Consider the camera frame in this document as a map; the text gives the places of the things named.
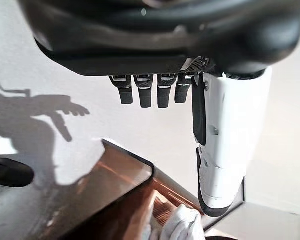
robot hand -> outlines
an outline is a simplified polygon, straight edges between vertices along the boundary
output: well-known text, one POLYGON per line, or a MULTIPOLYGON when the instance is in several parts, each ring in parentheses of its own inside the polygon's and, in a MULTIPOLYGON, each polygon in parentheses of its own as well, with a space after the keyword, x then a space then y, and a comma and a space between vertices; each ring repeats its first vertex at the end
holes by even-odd
POLYGON ((184 103, 192 84, 203 211, 224 214, 262 127, 272 64, 300 39, 300 0, 19 0, 40 50, 84 76, 110 76, 122 104, 184 103))

